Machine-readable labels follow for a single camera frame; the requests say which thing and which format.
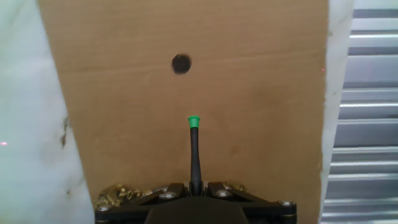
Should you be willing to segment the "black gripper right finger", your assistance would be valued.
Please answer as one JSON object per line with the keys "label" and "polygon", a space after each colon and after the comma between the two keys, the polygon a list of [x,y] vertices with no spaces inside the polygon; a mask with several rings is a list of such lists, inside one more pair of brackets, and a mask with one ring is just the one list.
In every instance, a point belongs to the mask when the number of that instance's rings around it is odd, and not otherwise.
{"label": "black gripper right finger", "polygon": [[241,208],[249,223],[297,224],[297,204],[293,201],[270,202],[248,192],[243,184],[209,182],[203,196],[232,202]]}

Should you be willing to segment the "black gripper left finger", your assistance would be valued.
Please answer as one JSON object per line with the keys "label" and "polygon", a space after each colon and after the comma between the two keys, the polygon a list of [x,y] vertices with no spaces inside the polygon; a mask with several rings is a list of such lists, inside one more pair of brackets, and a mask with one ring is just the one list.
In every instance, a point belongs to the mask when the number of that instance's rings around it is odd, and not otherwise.
{"label": "black gripper left finger", "polygon": [[123,184],[105,188],[95,203],[95,223],[144,223],[149,212],[162,203],[190,196],[183,183],[149,190]]}

